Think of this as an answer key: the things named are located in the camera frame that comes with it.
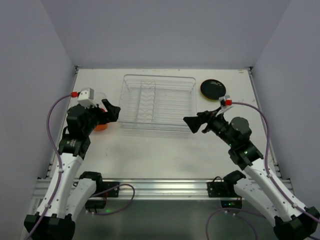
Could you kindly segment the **black plate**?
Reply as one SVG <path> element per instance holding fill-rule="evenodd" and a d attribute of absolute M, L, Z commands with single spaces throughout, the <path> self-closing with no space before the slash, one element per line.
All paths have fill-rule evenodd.
<path fill-rule="evenodd" d="M 216 79 L 207 79 L 201 83 L 200 87 L 202 88 L 210 87 L 212 91 L 213 99 L 219 99 L 220 97 L 223 97 L 226 94 L 225 85 Z"/>

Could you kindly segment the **green plate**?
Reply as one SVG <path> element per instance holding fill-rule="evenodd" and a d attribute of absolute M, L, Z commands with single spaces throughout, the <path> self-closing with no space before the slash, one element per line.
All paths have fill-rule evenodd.
<path fill-rule="evenodd" d="M 218 102 L 219 101 L 218 99 L 210 99 L 210 98 L 206 98 L 206 97 L 205 97 L 205 100 L 210 101 L 210 102 Z"/>

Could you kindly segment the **orange plate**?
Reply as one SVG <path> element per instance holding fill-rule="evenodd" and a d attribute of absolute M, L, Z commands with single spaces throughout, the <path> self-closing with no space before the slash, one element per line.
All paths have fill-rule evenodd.
<path fill-rule="evenodd" d="M 209 87 L 200 87 L 200 93 L 204 98 L 213 99 L 212 98 L 212 89 Z"/>

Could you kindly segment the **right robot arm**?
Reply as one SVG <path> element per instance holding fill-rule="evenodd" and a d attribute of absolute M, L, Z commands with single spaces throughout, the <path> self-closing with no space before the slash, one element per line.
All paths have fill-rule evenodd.
<path fill-rule="evenodd" d="M 223 181 L 265 217 L 279 240 L 304 240 L 316 231 L 320 213 L 301 202 L 269 168 L 266 156 L 251 142 L 252 131 L 243 117 L 226 121 L 221 108 L 184 117 L 192 133 L 206 124 L 203 133 L 213 132 L 229 147 L 232 162 L 240 169 Z"/>

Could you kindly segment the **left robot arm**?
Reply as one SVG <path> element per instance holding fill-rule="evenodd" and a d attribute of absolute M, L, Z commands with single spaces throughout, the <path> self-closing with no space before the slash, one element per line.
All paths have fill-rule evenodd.
<path fill-rule="evenodd" d="M 101 174 L 88 172 L 72 190 L 91 143 L 90 134 L 98 125 L 116 122 L 119 118 L 120 107 L 107 99 L 101 102 L 104 108 L 93 103 L 87 107 L 77 104 L 67 111 L 67 126 L 55 148 L 58 160 L 53 177 L 35 214 L 28 214 L 24 220 L 27 240 L 71 240 L 85 203 L 102 189 Z"/>

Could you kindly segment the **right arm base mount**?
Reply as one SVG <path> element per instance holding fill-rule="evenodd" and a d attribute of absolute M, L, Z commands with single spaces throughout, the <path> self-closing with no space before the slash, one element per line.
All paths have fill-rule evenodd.
<path fill-rule="evenodd" d="M 216 176 L 206 183 L 209 198 L 219 198 L 223 209 L 240 210 L 243 207 L 242 197 L 236 194 L 235 185 L 246 176 L 239 170 L 235 170 L 223 178 Z"/>

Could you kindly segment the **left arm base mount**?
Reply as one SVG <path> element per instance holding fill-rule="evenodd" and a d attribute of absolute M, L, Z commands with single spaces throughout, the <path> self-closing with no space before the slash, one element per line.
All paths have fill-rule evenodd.
<path fill-rule="evenodd" d="M 109 198 L 117 198 L 119 196 L 120 182 L 103 181 L 98 190 L 85 203 L 85 210 L 88 212 L 98 213 L 98 210 L 104 210 L 107 206 Z"/>

